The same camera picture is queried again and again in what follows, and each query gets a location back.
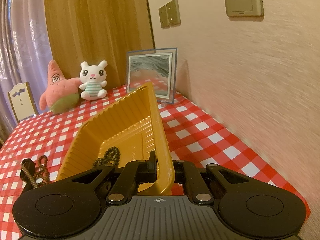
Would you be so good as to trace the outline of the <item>yellow plastic tray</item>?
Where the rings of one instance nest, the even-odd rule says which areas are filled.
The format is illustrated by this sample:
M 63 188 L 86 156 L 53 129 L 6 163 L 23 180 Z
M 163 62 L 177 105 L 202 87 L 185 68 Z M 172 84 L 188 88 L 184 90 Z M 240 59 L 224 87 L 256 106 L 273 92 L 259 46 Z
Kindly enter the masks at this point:
M 139 194 L 159 196 L 171 193 L 175 172 L 153 84 L 147 82 L 110 104 L 84 122 L 74 137 L 59 169 L 62 180 L 90 170 L 97 158 L 117 147 L 119 166 L 135 160 L 148 160 L 156 154 L 157 178 L 143 183 Z

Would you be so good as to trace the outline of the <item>black strap wristwatch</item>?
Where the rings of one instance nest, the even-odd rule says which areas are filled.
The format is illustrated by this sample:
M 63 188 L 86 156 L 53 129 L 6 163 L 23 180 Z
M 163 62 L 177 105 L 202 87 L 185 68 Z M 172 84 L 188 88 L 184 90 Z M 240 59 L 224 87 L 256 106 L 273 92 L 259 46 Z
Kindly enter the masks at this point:
M 21 163 L 20 178 L 26 183 L 28 189 L 36 189 L 37 183 L 34 178 L 35 163 L 27 158 L 23 159 Z

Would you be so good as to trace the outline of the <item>red white checkered tablecloth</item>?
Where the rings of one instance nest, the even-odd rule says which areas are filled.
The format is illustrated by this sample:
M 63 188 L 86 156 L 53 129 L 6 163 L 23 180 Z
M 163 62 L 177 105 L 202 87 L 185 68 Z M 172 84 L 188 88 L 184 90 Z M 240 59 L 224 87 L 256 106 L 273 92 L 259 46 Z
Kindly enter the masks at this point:
M 58 180 L 81 125 L 126 96 L 125 88 L 63 114 L 20 122 L 1 149 L 1 239 L 300 239 L 310 215 L 305 199 L 222 124 L 181 94 L 158 105 L 172 162 L 195 164 L 214 197 L 192 203 L 183 185 L 171 193 L 132 196 L 108 204 L 120 171 L 109 148 L 90 170 Z M 20 178 L 23 159 L 35 163 L 36 189 Z

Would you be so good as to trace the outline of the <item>pink starfish plush toy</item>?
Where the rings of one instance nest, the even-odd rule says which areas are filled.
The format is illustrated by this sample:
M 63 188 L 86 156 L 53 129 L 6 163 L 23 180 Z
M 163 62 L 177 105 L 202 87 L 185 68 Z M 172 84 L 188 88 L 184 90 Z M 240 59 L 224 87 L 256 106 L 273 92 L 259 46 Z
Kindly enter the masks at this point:
M 79 102 L 79 77 L 66 79 L 55 60 L 48 63 L 47 89 L 40 96 L 39 107 L 44 111 L 46 107 L 54 114 L 64 113 Z

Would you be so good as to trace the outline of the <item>white bunny plush toy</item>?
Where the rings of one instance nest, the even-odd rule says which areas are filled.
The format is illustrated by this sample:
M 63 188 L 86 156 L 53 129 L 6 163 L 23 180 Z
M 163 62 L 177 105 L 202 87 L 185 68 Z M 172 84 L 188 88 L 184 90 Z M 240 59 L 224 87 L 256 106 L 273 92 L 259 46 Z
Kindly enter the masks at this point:
M 106 77 L 107 61 L 103 60 L 98 65 L 89 65 L 86 61 L 80 64 L 79 88 L 82 90 L 80 96 L 84 100 L 97 100 L 104 98 L 107 91 L 104 87 L 107 85 Z

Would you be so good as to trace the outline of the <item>cream wooden chair back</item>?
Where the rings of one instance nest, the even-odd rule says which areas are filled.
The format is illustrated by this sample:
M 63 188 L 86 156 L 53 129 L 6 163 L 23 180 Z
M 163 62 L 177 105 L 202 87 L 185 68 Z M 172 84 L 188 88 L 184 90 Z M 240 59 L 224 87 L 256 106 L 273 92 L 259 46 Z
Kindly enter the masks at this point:
M 29 82 L 18 83 L 8 91 L 8 98 L 17 123 L 38 115 Z

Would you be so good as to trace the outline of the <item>sheer lilac curtain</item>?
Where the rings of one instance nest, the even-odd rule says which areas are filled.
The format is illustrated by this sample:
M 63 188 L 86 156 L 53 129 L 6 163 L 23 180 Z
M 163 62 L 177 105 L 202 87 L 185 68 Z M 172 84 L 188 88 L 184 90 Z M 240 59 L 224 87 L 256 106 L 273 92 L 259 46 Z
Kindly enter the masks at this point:
M 1 140 L 17 126 L 8 92 L 28 82 L 38 102 L 52 58 L 44 0 L 1 0 Z

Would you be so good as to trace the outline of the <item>wooden door panel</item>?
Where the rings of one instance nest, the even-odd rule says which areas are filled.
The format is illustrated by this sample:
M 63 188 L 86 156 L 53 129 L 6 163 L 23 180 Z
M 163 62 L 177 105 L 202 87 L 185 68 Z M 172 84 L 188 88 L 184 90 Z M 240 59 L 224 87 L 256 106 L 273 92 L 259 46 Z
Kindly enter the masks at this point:
M 106 60 L 107 89 L 126 83 L 126 54 L 154 45 L 148 0 L 44 0 L 53 59 L 66 78 Z

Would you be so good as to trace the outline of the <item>glass sand art frame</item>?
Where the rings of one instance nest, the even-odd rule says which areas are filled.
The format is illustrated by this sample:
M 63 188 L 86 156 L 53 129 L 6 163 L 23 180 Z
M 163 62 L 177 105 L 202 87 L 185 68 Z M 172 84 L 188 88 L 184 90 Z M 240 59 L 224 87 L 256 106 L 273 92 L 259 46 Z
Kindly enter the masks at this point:
M 176 92 L 177 48 L 129 51 L 126 54 L 126 91 L 151 82 L 157 101 L 173 104 Z

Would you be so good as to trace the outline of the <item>brass double wall switch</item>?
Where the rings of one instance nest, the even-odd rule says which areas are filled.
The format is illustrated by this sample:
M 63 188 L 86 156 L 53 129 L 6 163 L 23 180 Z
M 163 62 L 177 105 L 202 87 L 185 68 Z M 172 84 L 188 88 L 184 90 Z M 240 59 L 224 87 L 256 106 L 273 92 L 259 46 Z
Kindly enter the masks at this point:
M 180 25 L 180 9 L 178 0 L 172 0 L 158 9 L 161 28 Z

